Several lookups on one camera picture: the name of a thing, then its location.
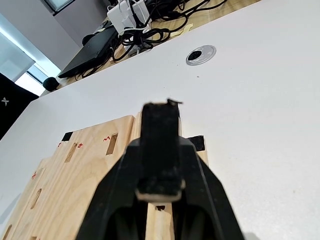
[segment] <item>black curtain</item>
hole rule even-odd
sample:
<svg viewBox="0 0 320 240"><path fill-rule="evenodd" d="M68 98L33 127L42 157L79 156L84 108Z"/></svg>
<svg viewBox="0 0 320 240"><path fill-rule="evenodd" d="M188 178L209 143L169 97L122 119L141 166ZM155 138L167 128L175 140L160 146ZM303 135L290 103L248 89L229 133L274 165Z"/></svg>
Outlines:
<svg viewBox="0 0 320 240"><path fill-rule="evenodd" d="M0 73L0 140L28 104L37 98Z"/></svg>

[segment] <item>black laptop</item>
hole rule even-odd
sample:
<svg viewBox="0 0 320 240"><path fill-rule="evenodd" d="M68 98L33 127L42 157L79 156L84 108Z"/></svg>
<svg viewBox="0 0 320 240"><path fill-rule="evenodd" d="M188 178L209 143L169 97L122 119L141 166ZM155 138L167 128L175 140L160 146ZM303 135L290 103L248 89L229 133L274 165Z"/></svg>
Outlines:
<svg viewBox="0 0 320 240"><path fill-rule="evenodd" d="M59 78L73 77L105 62L111 56L111 46L115 46L118 32L113 26L96 33L60 72Z"/></svg>

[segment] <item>black rubber pad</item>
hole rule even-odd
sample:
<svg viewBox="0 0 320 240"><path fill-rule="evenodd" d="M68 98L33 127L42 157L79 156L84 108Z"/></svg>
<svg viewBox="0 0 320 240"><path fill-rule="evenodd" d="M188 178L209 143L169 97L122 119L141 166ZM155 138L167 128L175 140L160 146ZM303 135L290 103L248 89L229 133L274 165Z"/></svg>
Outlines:
<svg viewBox="0 0 320 240"><path fill-rule="evenodd" d="M206 150L205 139L203 135L189 137L188 139L193 143L197 152Z"/></svg>
<svg viewBox="0 0 320 240"><path fill-rule="evenodd" d="M63 141L69 141L70 140L70 138L71 138L71 135L73 134L74 132L73 131L70 131L70 132L67 132L64 136L63 136L63 138L62 138L62 142Z"/></svg>

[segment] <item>white charger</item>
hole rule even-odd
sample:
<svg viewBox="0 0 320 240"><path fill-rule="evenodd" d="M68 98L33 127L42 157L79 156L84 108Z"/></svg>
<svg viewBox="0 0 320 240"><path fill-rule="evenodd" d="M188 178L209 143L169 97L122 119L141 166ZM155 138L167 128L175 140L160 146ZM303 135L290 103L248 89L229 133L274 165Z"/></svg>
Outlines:
<svg viewBox="0 0 320 240"><path fill-rule="evenodd" d="M140 0L132 5L132 8L139 18L145 24L149 17L149 12L144 0ZM123 34L125 28L136 28L132 11L127 1L120 1L115 7L107 12L107 16L119 34Z"/></svg>

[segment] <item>white tabletop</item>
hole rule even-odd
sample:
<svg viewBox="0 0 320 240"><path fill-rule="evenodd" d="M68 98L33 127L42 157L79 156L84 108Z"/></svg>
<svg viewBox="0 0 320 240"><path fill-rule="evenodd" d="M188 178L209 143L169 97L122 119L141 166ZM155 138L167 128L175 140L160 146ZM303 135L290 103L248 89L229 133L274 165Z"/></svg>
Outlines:
<svg viewBox="0 0 320 240"><path fill-rule="evenodd" d="M248 240L318 240L319 23L318 0L262 0L32 102L0 141L0 214L65 132L170 97ZM206 44L214 58L186 65Z"/></svg>

